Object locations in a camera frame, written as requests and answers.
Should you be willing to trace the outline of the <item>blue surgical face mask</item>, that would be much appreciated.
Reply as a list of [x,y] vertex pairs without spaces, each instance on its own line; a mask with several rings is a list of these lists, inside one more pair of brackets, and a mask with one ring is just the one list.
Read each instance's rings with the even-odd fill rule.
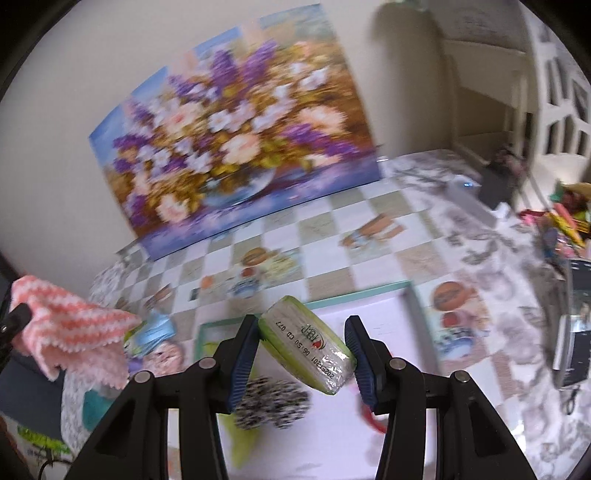
[[142,323],[126,336],[124,350],[130,358],[143,358],[175,335],[176,329],[170,317],[152,309]]

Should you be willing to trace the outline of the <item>green tissue packet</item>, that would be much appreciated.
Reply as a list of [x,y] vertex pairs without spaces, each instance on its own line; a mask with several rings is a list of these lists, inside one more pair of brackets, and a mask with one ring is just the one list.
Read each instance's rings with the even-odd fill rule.
[[308,387],[327,395],[341,390],[356,358],[329,325],[294,296],[284,296],[259,317],[267,352]]

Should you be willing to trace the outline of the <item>floral canvas painting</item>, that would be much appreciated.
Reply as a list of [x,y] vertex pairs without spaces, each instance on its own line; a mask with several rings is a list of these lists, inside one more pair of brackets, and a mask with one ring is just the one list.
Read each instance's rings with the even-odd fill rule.
[[151,259],[381,176],[355,80],[318,4],[188,50],[89,142]]

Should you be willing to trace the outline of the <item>white shelf unit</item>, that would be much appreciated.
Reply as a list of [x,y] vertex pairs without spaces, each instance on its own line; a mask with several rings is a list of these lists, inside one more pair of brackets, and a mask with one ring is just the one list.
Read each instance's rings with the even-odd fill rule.
[[463,134],[452,105],[452,145],[476,167],[502,146],[527,173],[513,204],[542,208],[557,183],[580,182],[590,166],[590,83],[554,31],[520,1],[439,1],[451,95],[460,90],[503,105],[501,127]]

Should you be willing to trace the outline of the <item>grey floral tablecloth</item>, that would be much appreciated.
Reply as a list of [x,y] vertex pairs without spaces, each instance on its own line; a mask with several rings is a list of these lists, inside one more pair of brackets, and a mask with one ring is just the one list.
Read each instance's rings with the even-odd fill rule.
[[543,310],[551,272],[532,227],[515,215],[488,227],[452,202],[448,182],[478,175],[448,150],[386,159],[380,168],[398,195],[387,213],[403,226],[389,247],[416,285],[441,370],[475,378],[539,478],[567,478],[590,430],[553,384]]

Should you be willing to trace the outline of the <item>lime green felt cloth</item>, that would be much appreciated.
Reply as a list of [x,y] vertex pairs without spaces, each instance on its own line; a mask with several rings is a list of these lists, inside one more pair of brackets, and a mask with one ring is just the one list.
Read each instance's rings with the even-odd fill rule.
[[[199,357],[213,356],[214,352],[221,342],[201,342],[197,341],[195,347],[195,354]],[[249,375],[249,381],[259,377],[259,370],[253,367],[252,373]],[[218,415],[218,420],[221,420],[221,426],[230,441],[229,461],[231,467],[235,470],[242,469],[243,466],[249,462],[253,452],[256,450],[257,443],[259,443],[260,427],[252,429],[242,429],[238,427],[238,417],[235,413],[231,415]]]

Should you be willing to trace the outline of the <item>leopard print scrunchie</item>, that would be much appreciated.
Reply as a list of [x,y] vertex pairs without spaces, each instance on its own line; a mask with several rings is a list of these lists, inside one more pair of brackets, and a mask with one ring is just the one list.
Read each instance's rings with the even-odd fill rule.
[[247,383],[233,415],[235,425],[242,430],[266,424],[287,429],[303,419],[310,407],[310,394],[294,381],[259,377]]

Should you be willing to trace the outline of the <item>checkered vinyl tablecloth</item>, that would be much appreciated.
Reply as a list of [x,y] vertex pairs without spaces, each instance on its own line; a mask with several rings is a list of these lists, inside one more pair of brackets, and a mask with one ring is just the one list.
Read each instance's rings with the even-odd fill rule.
[[94,281],[90,298],[145,315],[149,300],[173,322],[168,341],[184,365],[197,341],[235,335],[247,313],[283,296],[304,302],[336,334],[359,316],[374,337],[415,366],[441,370],[438,348],[413,281],[389,247],[403,226],[387,213],[398,197],[382,180],[283,210],[156,261],[139,246]]

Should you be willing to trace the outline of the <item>teal plastic toy case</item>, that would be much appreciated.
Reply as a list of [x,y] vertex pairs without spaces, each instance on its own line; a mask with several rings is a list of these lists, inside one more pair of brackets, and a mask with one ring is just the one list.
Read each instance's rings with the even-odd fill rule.
[[118,395],[118,390],[107,386],[94,387],[85,392],[82,421],[88,431],[95,429]]

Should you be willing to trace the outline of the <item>purple cartoon snack packet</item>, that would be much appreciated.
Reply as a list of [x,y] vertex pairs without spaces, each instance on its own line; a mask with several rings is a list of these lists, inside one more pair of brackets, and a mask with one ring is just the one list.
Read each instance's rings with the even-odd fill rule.
[[147,370],[155,377],[164,377],[182,372],[184,352],[177,343],[168,340],[159,343],[143,357],[134,357],[128,361],[129,374]]

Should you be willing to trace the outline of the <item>pink white fuzzy cloth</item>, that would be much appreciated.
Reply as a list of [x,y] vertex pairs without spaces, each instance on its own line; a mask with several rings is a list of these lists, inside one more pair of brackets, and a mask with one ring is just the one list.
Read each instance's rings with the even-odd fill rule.
[[51,381],[68,371],[121,390],[128,378],[124,336],[141,324],[134,314],[102,307],[32,275],[11,287],[10,311],[24,304],[31,320],[12,341]]

